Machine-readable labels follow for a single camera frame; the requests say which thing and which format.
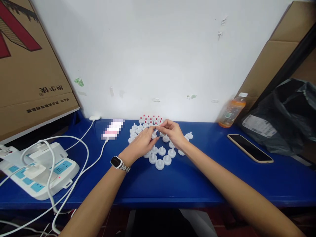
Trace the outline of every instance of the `black plastic bag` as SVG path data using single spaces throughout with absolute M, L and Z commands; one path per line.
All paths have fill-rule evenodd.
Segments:
M 269 152 L 299 154 L 304 139 L 316 141 L 316 87 L 298 79 L 284 81 L 239 126 Z

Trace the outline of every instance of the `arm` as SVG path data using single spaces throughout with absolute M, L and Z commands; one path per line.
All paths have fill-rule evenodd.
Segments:
M 153 130 L 154 126 L 146 128 L 119 154 L 118 157 L 127 167 L 131 167 L 139 157 L 148 153 L 158 141 L 159 137 L 150 141 Z M 125 175 L 125 171 L 111 166 L 91 190 L 59 236 L 96 236 L 108 215 Z
M 304 236 L 260 193 L 188 142 L 177 123 L 167 119 L 157 129 L 167 134 L 175 147 L 183 151 L 224 198 L 264 236 Z

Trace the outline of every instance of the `metal watch strap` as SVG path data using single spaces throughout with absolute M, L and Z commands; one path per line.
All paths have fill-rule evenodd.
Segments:
M 123 170 L 126 173 L 128 173 L 131 170 L 131 168 L 130 167 L 126 167 L 126 165 L 123 162 L 122 162 L 121 166 L 118 169 L 119 170 Z

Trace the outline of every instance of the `watch face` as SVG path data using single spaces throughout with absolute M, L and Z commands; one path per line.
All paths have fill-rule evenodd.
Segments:
M 111 164 L 115 167 L 115 168 L 118 168 L 121 164 L 121 160 L 119 158 L 117 158 L 116 156 L 114 156 L 112 159 L 111 159 Z

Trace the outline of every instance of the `forearm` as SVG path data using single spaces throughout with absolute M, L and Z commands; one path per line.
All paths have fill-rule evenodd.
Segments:
M 253 227 L 265 236 L 304 234 L 260 193 L 187 142 L 181 150 Z
M 111 167 L 80 205 L 59 236 L 96 236 L 112 206 L 125 172 Z

